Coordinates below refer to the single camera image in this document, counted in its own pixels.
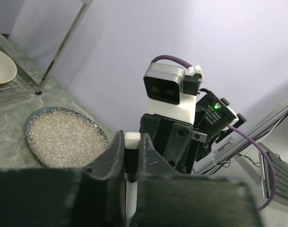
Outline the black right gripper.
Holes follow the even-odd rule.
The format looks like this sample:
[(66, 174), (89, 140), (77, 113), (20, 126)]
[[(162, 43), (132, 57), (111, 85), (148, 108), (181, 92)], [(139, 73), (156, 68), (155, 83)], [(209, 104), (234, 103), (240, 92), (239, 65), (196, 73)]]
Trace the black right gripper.
[(194, 162), (211, 152), (232, 131), (246, 122), (241, 114), (229, 108), (226, 99), (207, 92), (196, 104), (195, 120), (191, 126), (159, 114), (145, 114), (141, 118), (140, 132), (147, 133), (155, 150), (181, 173), (191, 173)]

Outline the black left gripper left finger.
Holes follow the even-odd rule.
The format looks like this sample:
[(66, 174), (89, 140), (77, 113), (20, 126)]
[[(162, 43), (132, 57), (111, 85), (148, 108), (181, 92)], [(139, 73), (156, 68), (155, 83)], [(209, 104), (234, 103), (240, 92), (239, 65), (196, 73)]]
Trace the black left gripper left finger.
[(124, 133), (117, 131), (110, 146), (93, 162), (84, 167), (97, 180), (120, 177), (124, 174)]

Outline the black pen cap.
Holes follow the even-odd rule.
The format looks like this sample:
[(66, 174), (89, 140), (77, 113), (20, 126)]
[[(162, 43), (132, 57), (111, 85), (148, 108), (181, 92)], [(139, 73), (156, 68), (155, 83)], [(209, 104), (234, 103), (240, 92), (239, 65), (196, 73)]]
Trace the black pen cap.
[(124, 135), (125, 173), (127, 174), (127, 181), (130, 183), (137, 181), (140, 140), (140, 132), (126, 132)]

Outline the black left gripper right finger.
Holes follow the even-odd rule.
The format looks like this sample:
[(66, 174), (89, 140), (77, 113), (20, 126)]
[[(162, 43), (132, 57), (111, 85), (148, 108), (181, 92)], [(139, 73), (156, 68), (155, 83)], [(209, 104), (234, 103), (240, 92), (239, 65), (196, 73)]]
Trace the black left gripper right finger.
[(141, 134), (138, 175), (178, 175), (179, 173), (155, 150), (147, 133)]

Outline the white marker black tip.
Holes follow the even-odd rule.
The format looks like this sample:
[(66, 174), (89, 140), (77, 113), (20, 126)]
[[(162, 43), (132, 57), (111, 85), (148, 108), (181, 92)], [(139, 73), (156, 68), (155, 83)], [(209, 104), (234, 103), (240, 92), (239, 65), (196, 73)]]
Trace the white marker black tip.
[(138, 182), (129, 182), (126, 184), (126, 203), (125, 217), (130, 220), (137, 209)]

